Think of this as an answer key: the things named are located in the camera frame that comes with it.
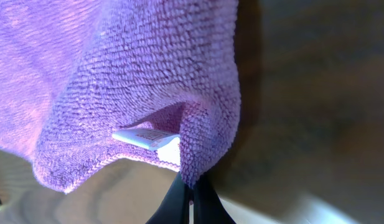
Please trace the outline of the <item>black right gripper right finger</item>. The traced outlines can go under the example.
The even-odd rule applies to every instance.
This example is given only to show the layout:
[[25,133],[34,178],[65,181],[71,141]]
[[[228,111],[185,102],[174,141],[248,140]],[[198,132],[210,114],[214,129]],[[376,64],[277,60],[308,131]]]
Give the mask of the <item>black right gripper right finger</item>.
[[193,201],[194,224],[236,224],[223,207],[206,174],[194,185]]

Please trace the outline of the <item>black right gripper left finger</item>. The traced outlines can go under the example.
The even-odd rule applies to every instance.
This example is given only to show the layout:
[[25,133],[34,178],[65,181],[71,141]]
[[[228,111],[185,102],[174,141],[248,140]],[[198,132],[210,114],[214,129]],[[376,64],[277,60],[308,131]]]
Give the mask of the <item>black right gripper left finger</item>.
[[189,224],[191,190],[178,172],[160,206],[146,224]]

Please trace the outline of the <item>purple microfiber cloth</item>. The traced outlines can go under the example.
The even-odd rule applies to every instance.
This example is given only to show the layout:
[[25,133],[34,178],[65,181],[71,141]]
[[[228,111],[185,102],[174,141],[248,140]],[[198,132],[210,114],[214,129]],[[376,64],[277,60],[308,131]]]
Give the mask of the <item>purple microfiber cloth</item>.
[[120,158],[193,185],[240,120],[236,1],[0,1],[0,150],[69,193]]

